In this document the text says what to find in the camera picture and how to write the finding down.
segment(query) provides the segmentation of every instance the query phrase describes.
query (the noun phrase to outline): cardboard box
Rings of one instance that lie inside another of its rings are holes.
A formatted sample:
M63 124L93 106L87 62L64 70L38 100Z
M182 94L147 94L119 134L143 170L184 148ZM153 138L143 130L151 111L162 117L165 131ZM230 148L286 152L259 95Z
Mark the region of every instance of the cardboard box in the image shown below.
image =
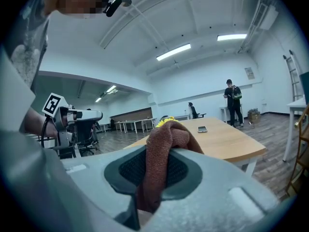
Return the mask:
M261 121L261 113L248 113L248 119L251 123L257 124Z

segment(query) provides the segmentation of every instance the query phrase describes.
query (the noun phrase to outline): ladder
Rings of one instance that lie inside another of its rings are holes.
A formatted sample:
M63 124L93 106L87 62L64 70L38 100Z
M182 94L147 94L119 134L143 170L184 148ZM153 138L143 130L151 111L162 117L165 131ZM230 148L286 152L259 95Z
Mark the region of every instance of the ladder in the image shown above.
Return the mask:
M296 101L304 95L304 91L299 79L301 70L295 61L293 52L291 50L289 50L289 52L291 56L287 58L285 55L283 55L283 59L291 77L293 101Z

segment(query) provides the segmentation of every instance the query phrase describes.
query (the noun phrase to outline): black pants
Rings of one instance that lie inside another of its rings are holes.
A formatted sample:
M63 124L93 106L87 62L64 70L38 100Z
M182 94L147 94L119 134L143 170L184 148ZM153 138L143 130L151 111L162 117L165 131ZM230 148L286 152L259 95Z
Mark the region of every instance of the black pants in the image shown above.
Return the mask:
M232 106L232 107L229 107L228 109L230 111L231 126L234 126L234 123L235 123L235 112L238 116L239 123L242 124L243 120L242 120L242 114L240 111L240 106Z

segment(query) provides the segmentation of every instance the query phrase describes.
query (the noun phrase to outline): smartphone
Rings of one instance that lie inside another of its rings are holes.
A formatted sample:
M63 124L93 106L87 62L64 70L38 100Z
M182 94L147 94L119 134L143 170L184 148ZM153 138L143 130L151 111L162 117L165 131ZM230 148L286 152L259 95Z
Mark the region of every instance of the smartphone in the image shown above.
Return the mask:
M207 128L206 128L206 126L199 126L197 131L198 131L198 133L207 132Z

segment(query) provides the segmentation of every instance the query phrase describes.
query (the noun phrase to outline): brown cloth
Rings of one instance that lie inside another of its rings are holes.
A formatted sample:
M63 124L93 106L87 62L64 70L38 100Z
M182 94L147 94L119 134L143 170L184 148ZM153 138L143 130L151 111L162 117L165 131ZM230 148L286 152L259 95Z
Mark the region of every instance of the brown cloth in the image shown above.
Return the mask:
M201 147L188 129L177 121L168 121L155 128L147 139L146 173L137 190L137 207L155 212L160 205L160 194L165 189L169 150L189 149L203 154Z

